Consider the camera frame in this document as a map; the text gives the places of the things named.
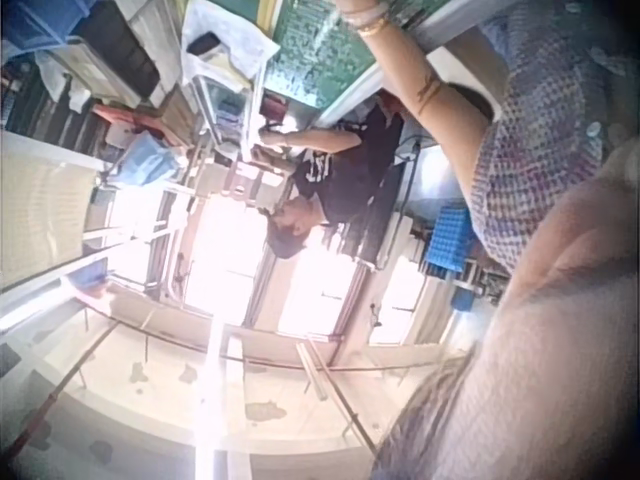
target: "tattoo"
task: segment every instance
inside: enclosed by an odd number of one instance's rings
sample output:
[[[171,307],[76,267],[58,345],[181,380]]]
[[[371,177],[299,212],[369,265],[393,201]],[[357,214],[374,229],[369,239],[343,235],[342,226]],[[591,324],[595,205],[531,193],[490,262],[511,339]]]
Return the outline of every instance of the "tattoo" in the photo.
[[[422,111],[429,104],[431,99],[438,93],[442,84],[440,80],[432,75],[425,75],[424,87],[418,92],[418,102],[420,103],[420,110],[418,115],[422,115]]]

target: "green circuit board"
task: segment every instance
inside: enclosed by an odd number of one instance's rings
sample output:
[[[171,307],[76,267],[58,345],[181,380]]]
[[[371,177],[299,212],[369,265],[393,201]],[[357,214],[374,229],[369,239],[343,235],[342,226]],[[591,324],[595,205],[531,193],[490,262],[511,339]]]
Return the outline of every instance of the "green circuit board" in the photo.
[[[393,0],[390,15],[397,25],[414,25],[447,2]],[[281,49],[265,87],[314,108],[327,108],[374,63],[328,0],[283,0],[274,40]]]

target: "hand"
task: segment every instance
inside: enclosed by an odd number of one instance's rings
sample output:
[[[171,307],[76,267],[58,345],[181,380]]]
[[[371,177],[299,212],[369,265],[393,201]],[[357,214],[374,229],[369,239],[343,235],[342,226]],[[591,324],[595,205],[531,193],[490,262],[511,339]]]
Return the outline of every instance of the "hand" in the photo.
[[[266,127],[261,128],[258,132],[260,141],[267,146],[284,146],[287,144],[284,133],[269,131]]]

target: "blue plastic crate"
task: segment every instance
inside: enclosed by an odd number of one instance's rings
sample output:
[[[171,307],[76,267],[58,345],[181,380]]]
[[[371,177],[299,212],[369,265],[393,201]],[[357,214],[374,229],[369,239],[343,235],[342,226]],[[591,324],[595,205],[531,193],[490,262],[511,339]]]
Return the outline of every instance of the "blue plastic crate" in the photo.
[[[436,222],[426,261],[453,272],[462,272],[474,238],[469,210],[445,207]]]
[[[3,36],[21,53],[63,45],[97,0],[7,0]]]

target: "checkered fabric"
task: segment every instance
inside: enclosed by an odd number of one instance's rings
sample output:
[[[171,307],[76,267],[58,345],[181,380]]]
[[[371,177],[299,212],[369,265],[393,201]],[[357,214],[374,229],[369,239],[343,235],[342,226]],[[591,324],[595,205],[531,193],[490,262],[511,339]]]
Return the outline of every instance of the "checkered fabric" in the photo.
[[[480,150],[471,213],[486,250],[510,271],[558,198],[610,151],[614,72],[593,58],[607,36],[593,27],[602,22],[587,21],[586,5],[571,3],[523,2],[496,20],[510,74],[503,114]]]

